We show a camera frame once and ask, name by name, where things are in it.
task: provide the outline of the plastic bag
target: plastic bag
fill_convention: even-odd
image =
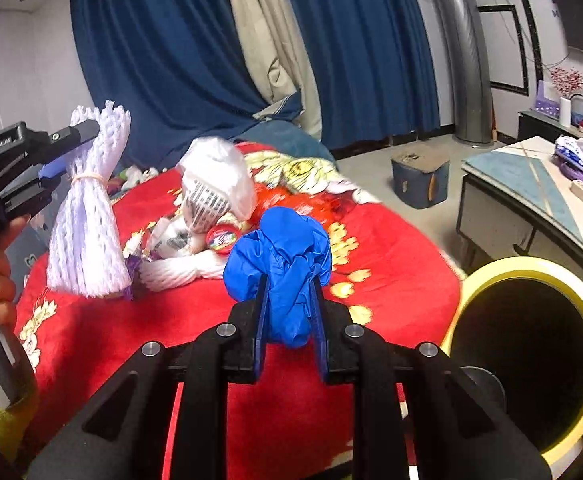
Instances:
[[[554,152],[560,158],[573,164],[575,168],[583,171],[583,139],[561,135],[556,139]]]
[[[270,189],[264,184],[256,184],[256,198],[256,208],[250,219],[254,225],[260,224],[265,211],[275,206],[288,207],[300,215],[311,216],[325,229],[341,218],[338,214],[341,201],[329,193],[323,193],[322,196],[305,193],[292,195],[281,186]]]
[[[163,217],[154,225],[145,248],[161,258],[191,256],[205,248],[205,235],[190,232],[180,215],[172,219]]]
[[[207,232],[228,211],[240,221],[254,211],[256,193],[248,167],[228,140],[194,139],[176,169],[183,175],[183,216],[192,232]]]
[[[236,301],[256,297],[262,274],[269,276],[267,338],[300,348],[311,333],[311,281],[329,283],[329,236],[313,218],[286,207],[263,214],[260,229],[241,237],[227,260],[223,280]]]

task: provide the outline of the white plastic bag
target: white plastic bag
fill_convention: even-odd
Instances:
[[[205,235],[190,232],[181,215],[156,222],[145,248],[161,258],[177,258],[198,254],[206,246]]]
[[[194,139],[176,169],[183,175],[183,216],[194,233],[203,233],[231,211],[251,217],[256,192],[242,153],[220,137]]]

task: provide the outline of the white foam fruit net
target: white foam fruit net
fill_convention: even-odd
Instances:
[[[114,108],[114,102],[107,101],[102,111],[79,106],[70,125],[87,119],[100,124],[100,133],[65,155],[72,186],[52,231],[47,285],[97,298],[131,285],[104,183],[121,158],[132,118],[122,106]]]
[[[140,264],[140,281],[152,292],[187,285],[196,278],[222,280],[227,256],[203,251],[191,256],[166,258]]]

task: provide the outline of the beige curtain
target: beige curtain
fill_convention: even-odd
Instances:
[[[296,123],[320,140],[318,88],[290,0],[230,0],[249,75],[263,98],[275,104],[301,91]]]

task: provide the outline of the red plastic container lid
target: red plastic container lid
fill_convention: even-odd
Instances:
[[[214,225],[205,237],[207,247],[219,254],[230,254],[232,247],[241,237],[240,229],[231,224]]]

